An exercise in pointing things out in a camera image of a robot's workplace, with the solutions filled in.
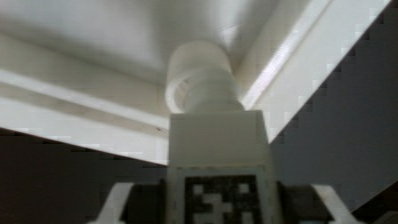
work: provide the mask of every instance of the dark wall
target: dark wall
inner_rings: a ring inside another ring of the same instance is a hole
[[[393,6],[272,143],[283,182],[333,184],[351,208],[398,179]],[[143,161],[2,131],[0,223],[84,224],[113,184],[155,183],[164,175]]]
[[[398,180],[397,7],[398,1],[272,143],[283,182],[333,184],[352,209]]]
[[[152,163],[0,131],[0,223],[93,221],[116,182],[157,183]]]

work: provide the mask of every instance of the white cylinder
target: white cylinder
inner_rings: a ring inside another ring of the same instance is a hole
[[[228,56],[205,41],[187,43],[173,53],[166,101],[175,113],[244,110]]]

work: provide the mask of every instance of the black and white pattern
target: black and white pattern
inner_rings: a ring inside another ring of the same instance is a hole
[[[256,175],[185,178],[185,223],[262,224]]]

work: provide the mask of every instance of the white square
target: white square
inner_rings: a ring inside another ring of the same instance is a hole
[[[203,185],[194,185],[194,194],[203,194]]]
[[[240,193],[248,194],[251,192],[249,190],[249,184],[240,184]]]

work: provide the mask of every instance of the white ceiling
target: white ceiling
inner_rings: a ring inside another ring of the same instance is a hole
[[[217,43],[242,61],[278,0],[0,0],[0,31],[164,84],[173,50]]]
[[[169,55],[205,39],[272,141],[388,2],[0,0],[0,126],[168,164]]]

